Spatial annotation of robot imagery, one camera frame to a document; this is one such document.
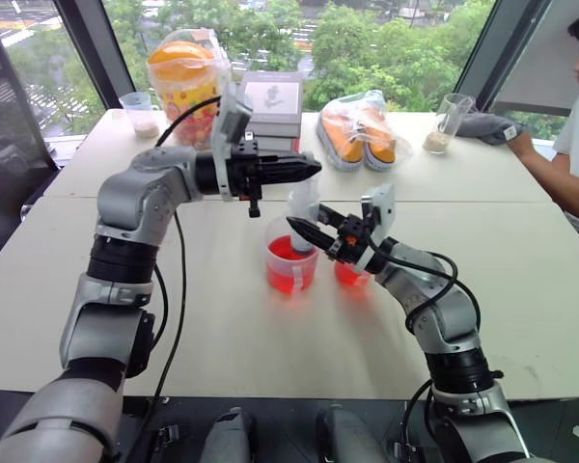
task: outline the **white table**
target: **white table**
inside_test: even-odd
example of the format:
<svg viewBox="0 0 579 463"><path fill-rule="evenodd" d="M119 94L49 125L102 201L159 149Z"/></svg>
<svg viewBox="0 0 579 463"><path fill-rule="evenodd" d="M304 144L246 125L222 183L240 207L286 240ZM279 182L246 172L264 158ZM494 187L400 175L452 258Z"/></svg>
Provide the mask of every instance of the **white table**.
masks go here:
<svg viewBox="0 0 579 463"><path fill-rule="evenodd" d="M163 113L158 112L157 117L165 124ZM410 143L413 156L400 160L386 173L366 167L358 172L342 173L327 161L317 138L317 113L304 113L301 149L311 150L322 163L321 198L324 201L354 202L370 187L392 182L400 202L551 201L505 147L493 148L475 140L454 139L444 155L424 151L421 145L431 129L432 120L430 113L390 113L389 125ZM106 178L126 169L133 156L153 144L154 139L146 141L135 137L124 110L110 110L45 195L94 198ZM174 140L170 138L168 144L173 145ZM289 191L287 185L269 186L265 188L264 198L281 201Z"/></svg>
<svg viewBox="0 0 579 463"><path fill-rule="evenodd" d="M331 203L343 213L358 203ZM263 275L262 237L282 203L184 205L188 313L165 395L407 399L427 378L396 301L374 282L340 289L320 258L313 286L287 297ZM398 204L391 235L449 255L482 306L483 348L508 398L579 396L579 237L553 204ZM60 374L58 343L97 216L94 199L42 198L0 254L0 389ZM131 395L151 395L174 335L179 246L159 253L170 289L166 336ZM158 291L151 309L158 313Z"/></svg>

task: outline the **cup with powder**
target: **cup with powder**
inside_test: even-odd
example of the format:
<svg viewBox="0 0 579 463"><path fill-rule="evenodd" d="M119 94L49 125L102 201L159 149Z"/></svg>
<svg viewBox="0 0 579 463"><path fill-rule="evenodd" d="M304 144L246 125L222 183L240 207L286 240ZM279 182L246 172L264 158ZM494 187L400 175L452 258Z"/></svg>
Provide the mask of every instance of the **cup with powder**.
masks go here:
<svg viewBox="0 0 579 463"><path fill-rule="evenodd" d="M463 94L447 94L444 96L431 131L423 142L423 148L434 154L446 151L461 126L463 118L474 106L474 99Z"/></svg>

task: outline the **orange lid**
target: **orange lid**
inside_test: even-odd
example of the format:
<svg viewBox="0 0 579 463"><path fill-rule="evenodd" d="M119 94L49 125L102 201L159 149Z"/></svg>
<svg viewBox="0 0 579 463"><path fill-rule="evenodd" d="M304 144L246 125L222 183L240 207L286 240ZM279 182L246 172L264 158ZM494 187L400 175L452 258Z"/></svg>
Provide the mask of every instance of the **orange lid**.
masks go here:
<svg viewBox="0 0 579 463"><path fill-rule="evenodd" d="M151 72L159 79L188 81L203 77L210 61L214 60L212 51L191 41L168 41L161 45L148 59L153 66Z"/></svg>

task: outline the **wire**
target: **wire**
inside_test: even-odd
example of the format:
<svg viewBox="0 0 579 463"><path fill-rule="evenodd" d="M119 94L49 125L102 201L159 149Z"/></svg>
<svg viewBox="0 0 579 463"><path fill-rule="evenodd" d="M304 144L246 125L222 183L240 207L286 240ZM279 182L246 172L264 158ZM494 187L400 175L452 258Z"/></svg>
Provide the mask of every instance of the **wire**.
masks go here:
<svg viewBox="0 0 579 463"><path fill-rule="evenodd" d="M437 302L454 285L459 286L461 288L461 290L463 290L467 294L467 296L469 297L470 302L472 303L472 306L474 307L474 312L476 313L476 327L478 330L481 329L481 308L479 306L479 302L476 299L476 297L474 296L474 294L472 293L472 291L470 290L470 288L467 287L464 283L462 283L460 280L457 279L458 268L452 259L450 259L444 255L441 255L441 254L430 253L435 258L442 259L451 266L452 271L453 271L453 275L449 275L447 273L440 272L439 270L433 270L432 268L424 267L424 266L419 265L417 263L408 262L407 260L402 260L402 259L396 259L393 256L391 256L390 254L384 253L381 249L379 249L379 246L377 246L373 242L373 240L371 238L371 231L367 227L364 228L364 236L367 239L367 243L369 244L369 246L381 258L386 259L389 262L392 262L393 264L398 265L400 267L412 268L414 270L425 272L425 273L428 273L429 275L434 275L436 277L444 278L447 280L446 285L440 291L438 291L437 294L435 294L433 297L428 298L422 304L419 304L416 308L414 308L407 315L407 317L405 318L405 328L407 328L407 330L410 333L412 333L412 334L414 333L413 322L414 322L414 317L418 314L418 312L421 311L422 309L424 309L425 307L430 306L434 302Z"/></svg>
<svg viewBox="0 0 579 463"><path fill-rule="evenodd" d="M158 280L158 285L161 288L161 295L163 296L163 317L161 318L161 326L158 327L158 331L156 332L154 340L152 341L152 349L154 349L158 342L161 340L163 332L165 331L165 326L167 325L167 317L169 315L167 288L165 287L165 281L163 280L163 275L161 275L161 271L159 270L158 265L154 266L154 275Z"/></svg>
<svg viewBox="0 0 579 463"><path fill-rule="evenodd" d="M165 367L161 372L161 377L158 380L158 384L156 385L156 391L154 391L154 396L152 397L152 403L148 412L144 416L142 421L142 425L137 431L135 436L135 441L131 446L128 454L126 455L126 459L124 463L131 463L133 458L136 454L136 450L139 447L139 443L146 432L146 428L151 422L152 415L156 409L156 404L158 403L159 398L161 397L161 392L163 390L163 385L165 384L165 379L167 378L167 374L169 373L170 366L174 361L174 356L176 355L176 351L178 350L178 346L180 343L180 336L182 335L182 326L184 325L184 319L186 315L186 250L184 246L184 234L182 234L182 226L180 225L180 220L178 214L174 212L174 219L176 220L176 228L178 229L178 236L180 241L180 250L182 253L181 261L182 261L182 296L180 300L180 316L178 321L178 328L176 330L176 336L174 337L174 343L172 344L172 350L170 351L170 355L167 357L167 361L165 362Z"/></svg>
<svg viewBox="0 0 579 463"><path fill-rule="evenodd" d="M425 421L425 428L427 429L428 435L431 436L433 442L437 444L435 439L435 433L431 427L431 420L429 419L429 412L431 411L431 401L433 400L433 390L429 388L427 392L427 398L425 399L425 408L423 409L423 420Z"/></svg>
<svg viewBox="0 0 579 463"><path fill-rule="evenodd" d="M181 123L182 121L184 121L190 115L192 115L195 111L203 108L204 106L208 106L209 104L217 103L220 100L221 100L221 96L215 96L214 98L209 98L209 99L202 101L201 103L197 103L195 106L192 106L189 109L187 109L186 111L184 111L182 114L180 114L178 116L178 118L175 121L172 122L172 124L169 127L167 127L167 129L163 132L163 134L160 136L160 138L156 141L155 146L160 147L161 145L163 145L163 142L165 142L165 140L167 140L167 137L169 137L171 135L171 133L174 131L174 129L178 126L178 124Z"/></svg>
<svg viewBox="0 0 579 463"><path fill-rule="evenodd" d="M409 417L412 414L412 410L414 409L414 406L416 405L419 397L423 394L424 391L427 390L428 387L431 386L432 383L433 382L428 379L425 381L425 384L418 388L418 391L416 391L412 398L410 398L409 403L407 404L407 408L405 409L405 413L403 413L403 418L401 419L401 451L403 452L403 459L405 461L410 461L409 459L405 458L405 456L407 456L405 453L407 452L407 447L409 445L409 434L407 432Z"/></svg>

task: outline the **tree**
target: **tree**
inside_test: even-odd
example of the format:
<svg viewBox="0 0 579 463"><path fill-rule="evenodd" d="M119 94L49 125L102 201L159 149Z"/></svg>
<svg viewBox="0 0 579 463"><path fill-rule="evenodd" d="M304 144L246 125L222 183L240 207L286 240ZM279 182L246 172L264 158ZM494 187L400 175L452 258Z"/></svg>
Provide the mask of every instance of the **tree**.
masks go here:
<svg viewBox="0 0 579 463"><path fill-rule="evenodd" d="M317 79L306 86L306 108L379 89L391 107L435 110L453 90L493 3L468 0L447 23L427 27L400 18L379 25L372 14L329 4L314 34Z"/></svg>
<svg viewBox="0 0 579 463"><path fill-rule="evenodd" d="M264 12L241 10L232 0L170 0L159 9L157 42L177 29L213 29L233 60L252 63L252 69L296 70L300 52L291 33L300 27L296 0L270 0ZM260 50L266 50L266 60Z"/></svg>
<svg viewBox="0 0 579 463"><path fill-rule="evenodd" d="M67 134L88 133L104 108L66 33L37 30L18 45L9 54L20 81L55 110L47 125L60 125ZM74 111L78 102L86 106L86 113Z"/></svg>
<svg viewBox="0 0 579 463"><path fill-rule="evenodd" d="M503 114L518 123L524 124L534 138L555 140L564 129L567 118L565 116L551 116L548 114L525 113L507 111Z"/></svg>
<svg viewBox="0 0 579 463"><path fill-rule="evenodd" d="M145 92L151 87L145 58L152 50L149 50L144 40L145 31L141 20L144 15L142 2L104 0L103 5L107 17L111 20L114 34L118 38L133 85L136 90Z"/></svg>
<svg viewBox="0 0 579 463"><path fill-rule="evenodd" d="M324 75L335 60L344 59L350 67L373 64L371 48L377 27L372 14L329 4L314 32L313 62L316 73Z"/></svg>

